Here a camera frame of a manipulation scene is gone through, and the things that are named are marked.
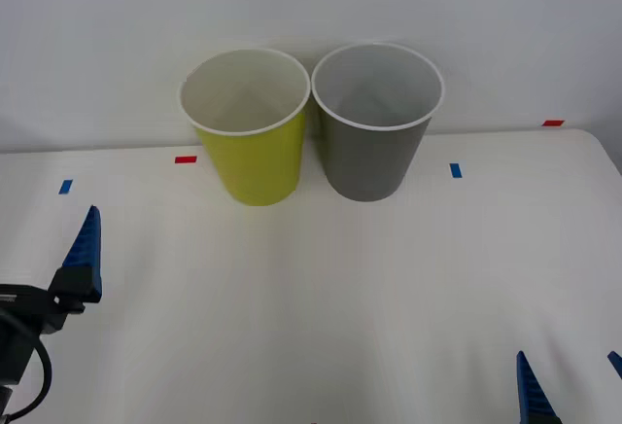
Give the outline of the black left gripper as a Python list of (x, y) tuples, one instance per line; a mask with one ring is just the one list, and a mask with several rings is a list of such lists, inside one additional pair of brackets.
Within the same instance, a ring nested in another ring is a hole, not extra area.
[(1, 384), (17, 385), (31, 359), (32, 338), (60, 331), (69, 314), (81, 314), (85, 303), (99, 303), (101, 278), (101, 215), (91, 205), (49, 290), (28, 285), (1, 285), (1, 311), (19, 328), (1, 320)]

